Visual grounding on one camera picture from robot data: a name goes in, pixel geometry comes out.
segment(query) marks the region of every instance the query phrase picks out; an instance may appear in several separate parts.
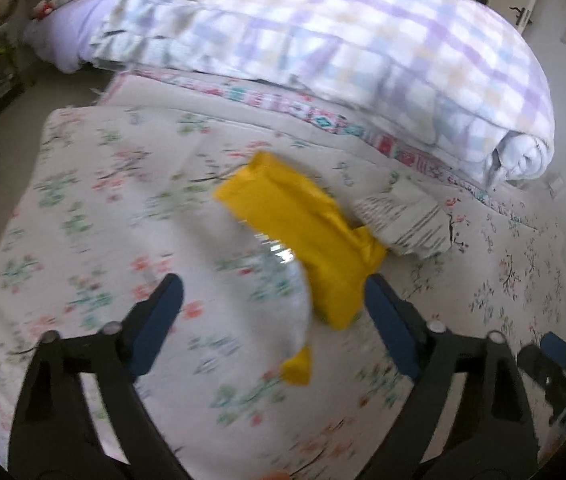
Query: yellow cloth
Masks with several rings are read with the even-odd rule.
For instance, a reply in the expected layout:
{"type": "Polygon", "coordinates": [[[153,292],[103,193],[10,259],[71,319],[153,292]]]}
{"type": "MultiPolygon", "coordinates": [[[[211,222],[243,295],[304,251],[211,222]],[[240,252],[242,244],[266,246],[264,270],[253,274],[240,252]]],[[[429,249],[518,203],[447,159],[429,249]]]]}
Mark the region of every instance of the yellow cloth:
{"type": "Polygon", "coordinates": [[[309,384],[311,376],[312,354],[307,345],[281,366],[281,378],[290,384],[309,384]]]}
{"type": "MultiPolygon", "coordinates": [[[[341,330],[352,322],[363,306],[365,279],[385,256],[365,226],[351,229],[331,197],[268,152],[256,153],[215,197],[234,216],[294,251],[305,267],[314,309],[330,326],[341,330]]],[[[303,352],[294,359],[302,360],[303,352]]],[[[306,357],[294,368],[305,367],[309,380],[309,351],[306,357]]]]}

